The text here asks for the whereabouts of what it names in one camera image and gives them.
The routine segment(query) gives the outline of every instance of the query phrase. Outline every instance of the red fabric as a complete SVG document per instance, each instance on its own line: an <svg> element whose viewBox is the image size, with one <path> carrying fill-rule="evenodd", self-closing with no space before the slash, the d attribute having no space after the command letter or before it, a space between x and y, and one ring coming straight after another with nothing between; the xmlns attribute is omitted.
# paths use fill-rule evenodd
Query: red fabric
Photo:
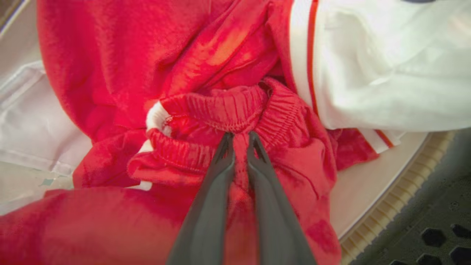
<svg viewBox="0 0 471 265"><path fill-rule="evenodd" d="M126 162L145 139L150 100L254 85L266 75L283 78L296 91L289 57L291 3L39 0L39 39L51 85L93 141L74 172L74 185L136 184ZM338 156L340 168L374 155L364 139L343 139L340 146L360 149L359 155Z"/></svg>
<svg viewBox="0 0 471 265"><path fill-rule="evenodd" d="M162 100L171 118L171 137L158 129L147 135L154 148L138 154L130 174L159 187L199 187L225 132L234 133L234 183L229 191L228 228L247 242L244 264L257 260L253 196L247 176L248 132L254 130L267 151L319 264L338 264L340 246L329 221L329 192L336 180L330 139L317 116L280 82L265 78L259 85L212 90ZM194 193L176 197L189 207Z"/></svg>
<svg viewBox="0 0 471 265"><path fill-rule="evenodd" d="M49 80L93 141L74 172L75 187L127 187L141 179L154 185L149 192L58 191L4 216L0 261L162 264L215 146L231 131L237 176L225 257L228 264L254 264L244 167L246 133L254 129L319 264L338 264L328 199L336 168L376 154L356 130L327 133L293 93L290 9L290 0L38 0ZM149 103L158 99L173 116L171 138L145 132ZM136 155L147 137L154 152Z"/></svg>

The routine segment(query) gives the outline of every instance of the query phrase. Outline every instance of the red clothing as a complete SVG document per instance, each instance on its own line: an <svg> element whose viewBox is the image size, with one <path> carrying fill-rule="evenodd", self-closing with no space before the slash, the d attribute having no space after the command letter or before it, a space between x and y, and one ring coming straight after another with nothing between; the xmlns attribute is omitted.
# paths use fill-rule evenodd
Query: red clothing
<svg viewBox="0 0 471 265"><path fill-rule="evenodd" d="M39 0L38 31L51 85L93 141L74 172L75 187L154 184L149 192L56 191L4 216L0 261L162 264L215 147L230 131L236 134L237 170L225 260L254 264L257 233L245 168L253 129L318 263L338 264L340 247L329 224L336 170L377 154L355 129L327 132L295 94L291 3ZM171 118L146 133L147 111L158 100ZM136 154L146 138L153 150Z"/></svg>

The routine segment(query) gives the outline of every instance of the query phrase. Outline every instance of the laundry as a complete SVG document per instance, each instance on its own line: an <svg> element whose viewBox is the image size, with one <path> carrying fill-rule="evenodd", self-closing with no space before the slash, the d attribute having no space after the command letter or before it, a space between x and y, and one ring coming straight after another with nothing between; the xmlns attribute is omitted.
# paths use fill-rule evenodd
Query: laundry
<svg viewBox="0 0 471 265"><path fill-rule="evenodd" d="M72 175L91 144L62 110L42 63L24 65L0 91L0 161Z"/></svg>
<svg viewBox="0 0 471 265"><path fill-rule="evenodd" d="M311 1L39 0L51 86L93 147L74 171L77 190L51 191L0 218L5 263L162 263L217 144L231 132L236 174L225 254L228 262L254 264L245 168L254 130L318 263L337 264L329 222L336 172L395 143L381 131L327 131L312 101L300 97L290 46L291 7L299 3L315 15ZM111 187L140 183L151 185Z"/></svg>
<svg viewBox="0 0 471 265"><path fill-rule="evenodd" d="M305 8L298 14L309 16ZM471 2L324 0L316 14L315 25L297 20L315 39L293 39L292 59L310 65L295 81L303 99L315 94L326 128L471 126ZM309 89L301 85L308 80Z"/></svg>

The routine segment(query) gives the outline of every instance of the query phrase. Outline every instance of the white garment with red stripe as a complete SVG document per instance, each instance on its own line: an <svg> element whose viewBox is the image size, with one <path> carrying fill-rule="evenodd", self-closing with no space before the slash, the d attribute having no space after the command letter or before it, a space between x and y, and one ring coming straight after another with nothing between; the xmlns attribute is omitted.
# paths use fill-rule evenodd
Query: white garment with red stripe
<svg viewBox="0 0 471 265"><path fill-rule="evenodd" d="M295 0L290 50L326 128L396 144L395 131L471 126L471 1Z"/></svg>

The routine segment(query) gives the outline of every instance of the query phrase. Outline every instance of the red stripe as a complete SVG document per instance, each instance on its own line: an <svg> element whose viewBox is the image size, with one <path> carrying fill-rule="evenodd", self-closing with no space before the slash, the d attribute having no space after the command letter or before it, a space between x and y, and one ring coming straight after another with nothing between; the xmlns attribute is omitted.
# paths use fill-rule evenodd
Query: red stripe
<svg viewBox="0 0 471 265"><path fill-rule="evenodd" d="M375 132L381 137L381 139L384 141L384 143L389 147L393 148L394 145L392 142L389 140L389 138L381 131L381 130L375 130Z"/></svg>
<svg viewBox="0 0 471 265"><path fill-rule="evenodd" d="M314 61L314 29L316 24L317 1L312 1L311 10L309 11L308 25L308 84L309 93L311 94L312 108L317 113L316 96L314 94L314 80L312 78L312 68Z"/></svg>

